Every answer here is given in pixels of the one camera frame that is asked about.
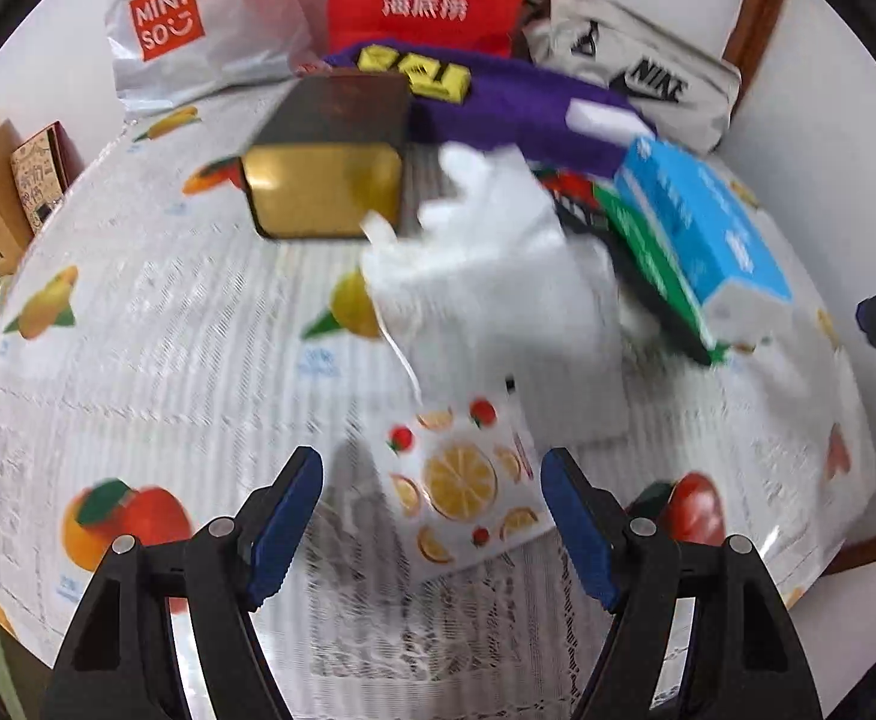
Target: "white pouch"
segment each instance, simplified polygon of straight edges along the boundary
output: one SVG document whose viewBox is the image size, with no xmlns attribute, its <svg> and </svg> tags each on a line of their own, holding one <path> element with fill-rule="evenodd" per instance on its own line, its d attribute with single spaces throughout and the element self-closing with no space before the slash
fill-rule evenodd
<svg viewBox="0 0 876 720">
<path fill-rule="evenodd" d="M 315 60 L 297 0 L 112 0 L 105 30 L 128 121 Z"/>
<path fill-rule="evenodd" d="M 736 67 L 613 0 L 546 0 L 524 29 L 532 61 L 619 92 L 662 138 L 706 153 L 728 130 Z"/>
</svg>

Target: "blue box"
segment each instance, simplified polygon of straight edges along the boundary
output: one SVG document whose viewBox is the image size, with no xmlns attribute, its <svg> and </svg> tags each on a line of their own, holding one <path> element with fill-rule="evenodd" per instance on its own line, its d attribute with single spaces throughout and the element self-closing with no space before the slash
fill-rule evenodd
<svg viewBox="0 0 876 720">
<path fill-rule="evenodd" d="M 708 165 L 669 143 L 638 138 L 614 184 L 674 254 L 715 338 L 756 343 L 790 320 L 785 276 Z"/>
</svg>

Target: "table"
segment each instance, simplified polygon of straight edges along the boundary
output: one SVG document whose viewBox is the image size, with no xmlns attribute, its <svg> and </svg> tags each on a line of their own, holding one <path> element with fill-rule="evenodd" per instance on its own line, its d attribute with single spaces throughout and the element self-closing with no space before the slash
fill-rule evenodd
<svg viewBox="0 0 876 720">
<path fill-rule="evenodd" d="M 5 327 L 55 274 L 76 266 L 74 327 L 33 341 L 0 334 L 0 607 L 52 664 L 89 579 L 65 553 L 62 513 L 118 477 L 159 485 L 204 524 L 267 485 L 299 443 L 326 488 L 283 590 L 254 615 L 296 717 L 563 717 L 610 618 L 577 584 L 556 533 L 424 587 L 406 569 L 372 478 L 364 430 L 407 406 L 385 344 L 323 341 L 307 363 L 302 327 L 326 309 L 360 242 L 271 242 L 238 190 L 181 194 L 206 162 L 235 153 L 286 85 L 199 103 L 201 122 L 157 141 L 132 128 L 85 171 L 19 269 Z M 414 196 L 435 196 L 433 154 L 409 156 Z M 574 447 L 595 485 L 633 499 L 699 469 L 730 532 L 753 538 L 793 602 L 838 550 L 874 489 L 874 455 L 844 351 L 816 323 L 821 301 L 766 215 L 756 215 L 802 306 L 795 329 L 702 370 L 660 349 L 629 351 L 631 427 Z M 833 424 L 852 463 L 827 478 Z M 356 524 L 347 528 L 342 514 Z M 212 717 L 187 615 L 174 618 L 196 718 Z M 680 678 L 689 609 L 679 608 L 659 685 Z"/>
</svg>

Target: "fruit pattern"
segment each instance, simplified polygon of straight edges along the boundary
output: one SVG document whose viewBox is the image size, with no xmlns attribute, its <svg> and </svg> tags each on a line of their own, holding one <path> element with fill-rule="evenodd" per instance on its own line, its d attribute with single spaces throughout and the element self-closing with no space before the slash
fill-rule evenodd
<svg viewBox="0 0 876 720">
<path fill-rule="evenodd" d="M 852 469 L 852 456 L 845 443 L 845 437 L 841 435 L 841 425 L 837 422 L 832 425 L 832 432 L 828 437 L 828 454 L 825 456 L 825 481 L 830 482 L 841 474 L 848 474 Z"/>
<path fill-rule="evenodd" d="M 132 143 L 156 141 L 158 138 L 161 138 L 161 136 L 167 135 L 169 132 L 174 132 L 179 127 L 184 127 L 186 124 L 194 124 L 195 122 L 200 121 L 201 119 L 198 118 L 198 108 L 194 105 L 187 105 L 185 108 L 169 113 L 163 119 L 159 119 L 158 122 L 155 122 L 151 127 L 148 127 L 148 129 L 142 132 L 142 134 L 134 138 Z"/>
<path fill-rule="evenodd" d="M 487 430 L 499 422 L 494 405 L 486 398 L 476 398 L 468 408 L 468 423 L 480 430 Z M 451 409 L 430 410 L 419 413 L 408 424 L 393 425 L 388 431 L 386 443 L 400 460 L 418 447 L 429 435 L 441 434 L 454 426 L 455 413 Z M 407 473 L 389 474 L 401 517 L 414 520 L 422 517 L 425 503 L 441 518 L 460 524 L 473 525 L 470 544 L 476 550 L 490 543 L 507 542 L 518 533 L 535 526 L 539 516 L 535 509 L 518 506 L 507 509 L 488 519 L 487 514 L 499 496 L 499 485 L 518 485 L 532 479 L 533 473 L 518 434 L 513 434 L 516 445 L 496 443 L 486 455 L 473 442 L 453 440 L 439 445 L 433 455 L 421 466 L 420 479 L 413 478 L 414 469 Z M 417 529 L 415 543 L 421 557 L 435 565 L 452 565 L 455 555 L 442 541 L 442 535 L 434 523 L 423 521 Z"/>
<path fill-rule="evenodd" d="M 5 629 L 5 631 L 7 631 L 9 635 L 11 635 L 12 638 L 17 639 L 17 634 L 14 632 L 14 628 L 12 627 L 11 622 L 9 622 L 9 620 L 8 620 L 8 615 L 5 614 L 5 610 L 3 610 L 3 608 L 1 608 L 1 604 L 0 604 L 0 626 L 3 627 Z"/>
<path fill-rule="evenodd" d="M 302 330 L 302 340 L 311 341 L 341 330 L 370 341 L 382 336 L 361 271 L 351 271 L 338 279 L 331 291 L 329 308 Z"/>
<path fill-rule="evenodd" d="M 629 517 L 655 520 L 675 541 L 720 546 L 727 536 L 718 488 L 697 471 L 677 483 L 648 485 L 627 512 Z"/>
<path fill-rule="evenodd" d="M 841 342 L 841 337 L 838 336 L 838 330 L 835 330 L 835 322 L 833 321 L 831 314 L 824 309 L 819 308 L 818 313 L 815 315 L 815 321 L 819 330 L 825 334 L 825 338 L 828 338 L 828 342 L 832 345 L 833 351 L 840 351 L 840 349 L 844 348 L 844 344 Z"/>
<path fill-rule="evenodd" d="M 22 312 L 9 322 L 5 333 L 18 333 L 25 341 L 38 338 L 52 325 L 72 327 L 75 314 L 71 310 L 71 293 L 78 281 L 76 266 L 68 266 L 49 281 L 40 292 L 24 304 Z"/>
<path fill-rule="evenodd" d="M 62 547 L 79 568 L 94 571 L 118 536 L 130 533 L 144 546 L 194 535 L 185 508 L 164 488 L 134 490 L 107 479 L 78 493 L 62 515 Z"/>
<path fill-rule="evenodd" d="M 235 189 L 244 189 L 244 181 L 241 174 L 241 159 L 239 157 L 225 157 L 200 167 L 195 170 L 182 186 L 182 194 L 200 194 L 214 187 L 232 182 Z"/>
</svg>

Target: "purple bag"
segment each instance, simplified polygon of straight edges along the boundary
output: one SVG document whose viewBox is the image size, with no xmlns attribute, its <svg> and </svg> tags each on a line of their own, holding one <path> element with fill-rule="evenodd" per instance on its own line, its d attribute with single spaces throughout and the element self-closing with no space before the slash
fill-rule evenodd
<svg viewBox="0 0 876 720">
<path fill-rule="evenodd" d="M 531 162 L 609 179 L 622 165 L 624 148 L 572 132 L 565 116 L 575 98 L 637 114 L 623 95 L 516 59 L 389 39 L 357 43 L 326 57 L 326 62 L 354 67 L 361 50 L 372 45 L 463 65 L 472 73 L 472 88 L 462 105 L 412 98 L 408 136 L 414 143 L 456 141 L 480 151 L 516 143 Z"/>
</svg>

